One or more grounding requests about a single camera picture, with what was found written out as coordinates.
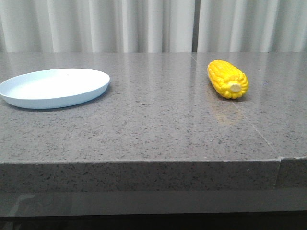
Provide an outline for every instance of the curtain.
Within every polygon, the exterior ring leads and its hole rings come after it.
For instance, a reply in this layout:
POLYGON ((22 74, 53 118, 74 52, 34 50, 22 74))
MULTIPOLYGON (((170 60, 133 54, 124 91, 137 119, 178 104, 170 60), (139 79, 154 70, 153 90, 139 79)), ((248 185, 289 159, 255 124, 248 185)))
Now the curtain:
POLYGON ((306 51, 307 0, 0 0, 0 52, 306 51))

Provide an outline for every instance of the corn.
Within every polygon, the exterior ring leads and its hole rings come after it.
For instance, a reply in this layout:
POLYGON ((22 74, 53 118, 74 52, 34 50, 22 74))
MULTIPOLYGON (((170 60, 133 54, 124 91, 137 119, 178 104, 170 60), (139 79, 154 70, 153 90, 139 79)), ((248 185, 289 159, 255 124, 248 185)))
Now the corn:
POLYGON ((215 90, 224 98, 239 98, 248 90, 247 76, 227 61, 210 62, 208 76, 215 90))

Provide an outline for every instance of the plate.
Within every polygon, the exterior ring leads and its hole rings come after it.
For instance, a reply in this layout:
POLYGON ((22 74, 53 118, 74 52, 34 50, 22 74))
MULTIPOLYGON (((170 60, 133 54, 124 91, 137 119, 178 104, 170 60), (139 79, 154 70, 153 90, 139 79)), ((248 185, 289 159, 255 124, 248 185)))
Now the plate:
POLYGON ((93 69, 50 69, 4 81, 0 95, 21 108, 61 108, 98 97, 106 91, 109 81, 109 75, 93 69))

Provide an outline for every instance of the corn on the cob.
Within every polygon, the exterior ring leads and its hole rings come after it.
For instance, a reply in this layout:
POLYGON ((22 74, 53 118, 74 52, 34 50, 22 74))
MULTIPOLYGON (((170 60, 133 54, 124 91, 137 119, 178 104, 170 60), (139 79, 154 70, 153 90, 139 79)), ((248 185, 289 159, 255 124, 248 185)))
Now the corn on the cob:
POLYGON ((239 98, 248 90, 247 76, 227 61, 210 62, 208 76, 215 90, 224 98, 239 98))

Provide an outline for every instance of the plastic plate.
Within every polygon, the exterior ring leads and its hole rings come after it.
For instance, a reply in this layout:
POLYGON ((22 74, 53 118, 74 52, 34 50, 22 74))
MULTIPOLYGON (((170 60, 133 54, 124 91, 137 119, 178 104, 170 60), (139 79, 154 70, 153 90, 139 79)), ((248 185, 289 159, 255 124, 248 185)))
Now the plastic plate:
POLYGON ((98 97, 106 91, 109 81, 109 75, 93 69, 50 69, 4 81, 0 95, 21 108, 61 108, 98 97))

